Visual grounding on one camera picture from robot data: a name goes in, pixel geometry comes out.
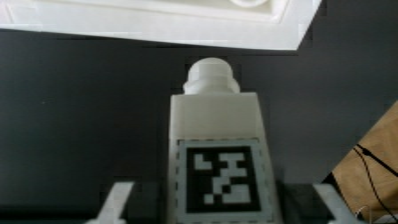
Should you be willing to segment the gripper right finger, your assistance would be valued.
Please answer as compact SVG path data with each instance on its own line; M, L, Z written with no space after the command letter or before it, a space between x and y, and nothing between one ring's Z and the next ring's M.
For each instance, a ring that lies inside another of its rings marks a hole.
M322 201L333 213L333 219L327 224L366 224L361 221L349 209L343 198L338 194L338 191L331 184L315 184L313 185L317 193L320 195Z

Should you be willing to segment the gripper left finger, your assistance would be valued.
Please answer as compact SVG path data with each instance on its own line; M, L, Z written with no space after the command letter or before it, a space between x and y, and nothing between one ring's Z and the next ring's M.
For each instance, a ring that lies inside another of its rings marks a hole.
M127 220L121 216L134 185L134 182L114 183L98 216L86 224L127 224Z

